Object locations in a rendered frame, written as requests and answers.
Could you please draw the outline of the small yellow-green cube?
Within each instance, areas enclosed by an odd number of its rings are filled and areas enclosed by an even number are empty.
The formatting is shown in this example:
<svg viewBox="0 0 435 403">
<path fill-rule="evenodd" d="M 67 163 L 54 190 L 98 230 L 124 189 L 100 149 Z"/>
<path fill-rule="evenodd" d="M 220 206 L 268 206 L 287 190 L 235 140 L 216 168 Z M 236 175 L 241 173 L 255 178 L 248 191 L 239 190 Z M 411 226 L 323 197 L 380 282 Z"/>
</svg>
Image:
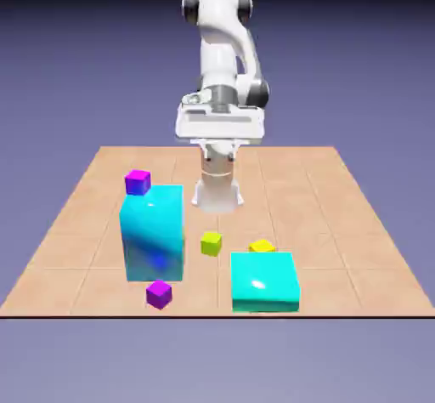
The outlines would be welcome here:
<svg viewBox="0 0 435 403">
<path fill-rule="evenodd" d="M 207 231 L 201 237 L 201 253 L 216 257 L 222 247 L 222 235 L 217 232 Z"/>
</svg>

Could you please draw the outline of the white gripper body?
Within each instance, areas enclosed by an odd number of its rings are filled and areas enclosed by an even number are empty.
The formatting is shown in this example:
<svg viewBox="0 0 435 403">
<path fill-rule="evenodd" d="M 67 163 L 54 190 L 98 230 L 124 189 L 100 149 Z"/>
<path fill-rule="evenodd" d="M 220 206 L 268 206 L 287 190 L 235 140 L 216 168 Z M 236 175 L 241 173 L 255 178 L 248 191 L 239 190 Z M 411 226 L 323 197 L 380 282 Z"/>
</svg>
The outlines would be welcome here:
<svg viewBox="0 0 435 403">
<path fill-rule="evenodd" d="M 213 112 L 209 104 L 180 104 L 175 134 L 184 140 L 261 141 L 265 134 L 264 110 L 230 105 L 229 112 Z"/>
</svg>

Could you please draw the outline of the tall large cyan box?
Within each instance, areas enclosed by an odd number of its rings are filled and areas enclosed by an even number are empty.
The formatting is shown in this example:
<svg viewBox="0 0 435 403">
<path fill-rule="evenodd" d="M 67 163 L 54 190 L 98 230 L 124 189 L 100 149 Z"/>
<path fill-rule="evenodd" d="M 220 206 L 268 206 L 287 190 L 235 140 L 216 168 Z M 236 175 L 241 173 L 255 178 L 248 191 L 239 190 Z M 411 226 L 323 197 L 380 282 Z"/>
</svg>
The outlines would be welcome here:
<svg viewBox="0 0 435 403">
<path fill-rule="evenodd" d="M 127 195 L 119 213 L 128 281 L 181 281 L 184 276 L 184 188 L 155 184 Z"/>
</svg>

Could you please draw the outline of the flat large turquoise box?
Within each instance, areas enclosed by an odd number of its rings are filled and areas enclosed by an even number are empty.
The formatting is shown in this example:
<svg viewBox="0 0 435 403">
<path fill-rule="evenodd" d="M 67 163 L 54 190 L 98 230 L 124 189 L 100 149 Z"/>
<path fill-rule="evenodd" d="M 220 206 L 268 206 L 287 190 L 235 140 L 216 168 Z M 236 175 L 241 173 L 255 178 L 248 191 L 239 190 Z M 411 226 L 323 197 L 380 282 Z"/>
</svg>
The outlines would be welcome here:
<svg viewBox="0 0 435 403">
<path fill-rule="evenodd" d="M 299 310 L 301 288 L 292 253 L 233 252 L 230 271 L 234 312 Z"/>
</svg>

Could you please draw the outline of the small yellow cube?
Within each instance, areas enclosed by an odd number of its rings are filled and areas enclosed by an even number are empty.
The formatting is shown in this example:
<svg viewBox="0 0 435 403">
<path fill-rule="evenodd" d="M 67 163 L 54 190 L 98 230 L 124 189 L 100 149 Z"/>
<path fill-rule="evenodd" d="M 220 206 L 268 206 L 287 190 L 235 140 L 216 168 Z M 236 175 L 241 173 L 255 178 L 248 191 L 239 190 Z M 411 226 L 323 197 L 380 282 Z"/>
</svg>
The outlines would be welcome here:
<svg viewBox="0 0 435 403">
<path fill-rule="evenodd" d="M 248 251 L 252 253 L 271 253 L 276 247 L 266 239 L 260 239 L 249 244 Z"/>
</svg>

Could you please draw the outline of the small purple cube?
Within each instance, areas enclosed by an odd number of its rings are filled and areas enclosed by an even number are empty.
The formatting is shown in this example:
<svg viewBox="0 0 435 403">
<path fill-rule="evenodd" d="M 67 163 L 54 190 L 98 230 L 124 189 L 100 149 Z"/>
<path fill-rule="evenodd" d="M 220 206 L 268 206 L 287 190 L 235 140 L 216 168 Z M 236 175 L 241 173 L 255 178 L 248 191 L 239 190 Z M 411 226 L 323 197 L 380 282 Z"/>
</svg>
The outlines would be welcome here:
<svg viewBox="0 0 435 403">
<path fill-rule="evenodd" d="M 151 187 L 149 171 L 134 169 L 125 177 L 126 193 L 132 196 L 144 196 Z"/>
<path fill-rule="evenodd" d="M 172 302 L 172 286 L 165 281 L 153 281 L 145 290 L 146 303 L 164 309 Z"/>
</svg>

